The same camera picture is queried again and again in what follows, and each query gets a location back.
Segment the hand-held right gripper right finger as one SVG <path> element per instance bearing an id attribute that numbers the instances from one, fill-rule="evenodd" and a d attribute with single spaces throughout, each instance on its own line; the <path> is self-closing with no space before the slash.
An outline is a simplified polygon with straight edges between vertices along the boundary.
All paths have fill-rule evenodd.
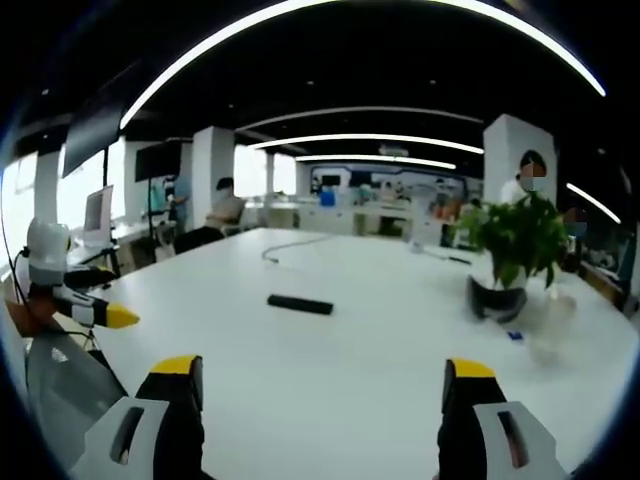
<path id="1" fill-rule="evenodd" d="M 446 361 L 438 479 L 566 479 L 556 440 L 520 402 L 506 399 L 489 367 Z"/>

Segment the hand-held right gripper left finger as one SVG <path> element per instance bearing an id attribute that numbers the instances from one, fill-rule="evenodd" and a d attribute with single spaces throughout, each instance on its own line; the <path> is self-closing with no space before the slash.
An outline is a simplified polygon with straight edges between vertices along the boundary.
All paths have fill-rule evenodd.
<path id="1" fill-rule="evenodd" d="M 157 363 L 134 396 L 119 399 L 84 437 L 73 479 L 201 479 L 203 362 Z"/>

